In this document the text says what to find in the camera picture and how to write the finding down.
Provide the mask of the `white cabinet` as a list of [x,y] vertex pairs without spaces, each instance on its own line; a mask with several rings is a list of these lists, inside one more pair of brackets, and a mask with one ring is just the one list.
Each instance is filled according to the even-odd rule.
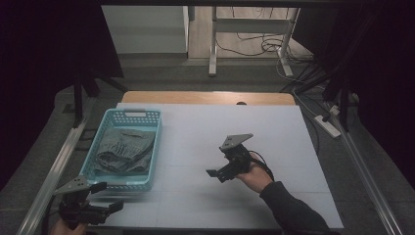
[[188,8],[183,6],[103,6],[119,54],[186,54]]

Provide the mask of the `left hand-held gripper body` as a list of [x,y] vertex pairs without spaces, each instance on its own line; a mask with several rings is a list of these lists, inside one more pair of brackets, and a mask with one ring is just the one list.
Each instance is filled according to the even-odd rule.
[[79,223],[104,223],[110,215],[109,208],[89,204],[87,197],[95,194],[90,192],[92,185],[94,184],[89,184],[84,175],[79,175],[55,191],[55,196],[62,196],[59,215],[70,229],[74,229]]

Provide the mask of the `dark curtain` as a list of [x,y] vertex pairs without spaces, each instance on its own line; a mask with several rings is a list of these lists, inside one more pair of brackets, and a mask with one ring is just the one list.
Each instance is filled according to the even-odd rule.
[[100,0],[0,0],[0,190],[61,90],[122,77]]
[[361,41],[345,69],[330,78],[323,98],[355,93],[361,122],[415,187],[415,0],[302,8],[294,39],[332,71],[363,27]]

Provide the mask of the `white table cover board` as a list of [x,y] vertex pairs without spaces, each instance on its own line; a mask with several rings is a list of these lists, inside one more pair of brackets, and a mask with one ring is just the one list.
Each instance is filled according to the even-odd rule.
[[332,228],[343,223],[297,106],[160,105],[161,143],[153,188],[124,197],[107,224],[124,228],[274,229],[267,205],[241,181],[208,175],[226,165],[226,136],[249,133],[288,191]]

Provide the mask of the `white desk frame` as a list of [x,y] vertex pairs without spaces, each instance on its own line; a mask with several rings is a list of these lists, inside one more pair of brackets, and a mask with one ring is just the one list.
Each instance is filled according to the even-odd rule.
[[300,8],[292,8],[284,19],[248,19],[219,18],[217,8],[211,8],[212,32],[209,53],[208,74],[216,76],[216,34],[217,33],[275,33],[282,35],[282,45],[277,55],[285,76],[292,77],[293,72],[288,63],[287,50],[296,25]]

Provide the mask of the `person's left hand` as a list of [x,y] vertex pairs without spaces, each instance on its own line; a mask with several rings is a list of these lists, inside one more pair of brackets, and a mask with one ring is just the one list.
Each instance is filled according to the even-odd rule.
[[49,235],[86,235],[87,225],[79,223],[74,229],[70,229],[67,224],[59,219],[49,232]]

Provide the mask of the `grey pants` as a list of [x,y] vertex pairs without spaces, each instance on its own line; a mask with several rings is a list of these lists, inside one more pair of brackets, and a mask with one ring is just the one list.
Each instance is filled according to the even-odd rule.
[[106,173],[146,172],[155,139],[155,131],[107,129],[99,144],[96,169]]

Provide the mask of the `white power strip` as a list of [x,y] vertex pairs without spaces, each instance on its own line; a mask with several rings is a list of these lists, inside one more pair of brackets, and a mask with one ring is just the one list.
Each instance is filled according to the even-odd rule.
[[324,121],[322,116],[316,116],[314,118],[316,123],[322,127],[332,138],[337,138],[341,136],[340,131],[331,124],[328,120]]

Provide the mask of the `light blue plastic basket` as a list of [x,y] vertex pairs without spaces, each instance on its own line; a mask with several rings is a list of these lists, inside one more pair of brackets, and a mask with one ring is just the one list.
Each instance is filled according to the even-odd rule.
[[[129,128],[156,132],[152,159],[146,172],[106,173],[96,169],[99,144],[104,132],[109,128]],[[90,184],[106,182],[110,190],[150,191],[155,175],[161,130],[160,110],[106,110],[79,174],[84,175]]]

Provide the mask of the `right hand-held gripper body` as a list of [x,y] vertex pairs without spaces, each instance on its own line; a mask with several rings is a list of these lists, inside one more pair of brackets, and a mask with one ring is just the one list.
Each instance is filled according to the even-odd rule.
[[228,135],[223,144],[219,147],[219,150],[229,161],[229,163],[220,170],[229,174],[229,180],[240,173],[249,171],[252,157],[249,151],[243,146],[243,142],[252,137],[253,135],[251,133]]

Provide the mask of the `person's right hand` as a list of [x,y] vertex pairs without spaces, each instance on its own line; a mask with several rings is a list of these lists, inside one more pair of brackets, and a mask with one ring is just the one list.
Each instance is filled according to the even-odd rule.
[[258,194],[272,182],[268,173],[257,163],[251,163],[249,171],[238,174],[237,178]]

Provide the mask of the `black metal stand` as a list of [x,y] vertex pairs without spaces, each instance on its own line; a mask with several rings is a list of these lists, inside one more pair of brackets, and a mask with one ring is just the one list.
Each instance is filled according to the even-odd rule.
[[90,98],[96,98],[101,92],[97,84],[97,79],[103,80],[122,93],[128,91],[124,85],[96,70],[77,71],[73,77],[74,128],[78,128],[83,119],[82,91],[85,90],[87,96]]
[[345,54],[339,63],[325,75],[322,75],[293,91],[294,94],[299,95],[317,86],[318,84],[321,84],[323,81],[328,80],[329,84],[323,91],[322,98],[324,101],[334,101],[337,96],[340,96],[339,120],[341,127],[345,132],[349,132],[347,125],[347,109],[349,104],[348,94],[350,85],[349,76],[346,74],[346,71],[350,67],[350,62],[352,61],[353,56],[358,51],[359,44],[362,42],[365,34],[375,19],[376,14],[373,11],[368,10],[364,14],[361,22],[358,24],[354,36],[351,38]]

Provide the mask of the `aluminium rail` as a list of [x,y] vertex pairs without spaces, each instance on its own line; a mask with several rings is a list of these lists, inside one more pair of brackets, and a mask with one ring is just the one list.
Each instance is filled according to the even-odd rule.
[[84,102],[82,108],[83,117],[81,118],[78,127],[73,127],[67,135],[59,154],[55,158],[55,161],[53,162],[35,199],[33,200],[33,203],[26,213],[25,218],[17,231],[17,235],[33,235],[35,233],[36,228],[40,224],[42,217],[46,212],[46,208],[51,200],[51,197],[54,195],[55,189],[69,162],[81,133],[83,132],[85,125],[91,116],[91,112],[96,101],[96,98],[87,98]]
[[358,150],[351,135],[342,127],[337,117],[333,118],[334,126],[340,131],[342,135],[342,141],[346,147],[346,151],[353,162],[355,170],[359,175],[359,178],[365,187],[368,197],[375,206],[376,212],[382,221],[387,233],[389,235],[404,235],[392,208],[390,207],[384,194],[378,187],[374,177],[372,176],[369,168],[364,162],[360,151]]

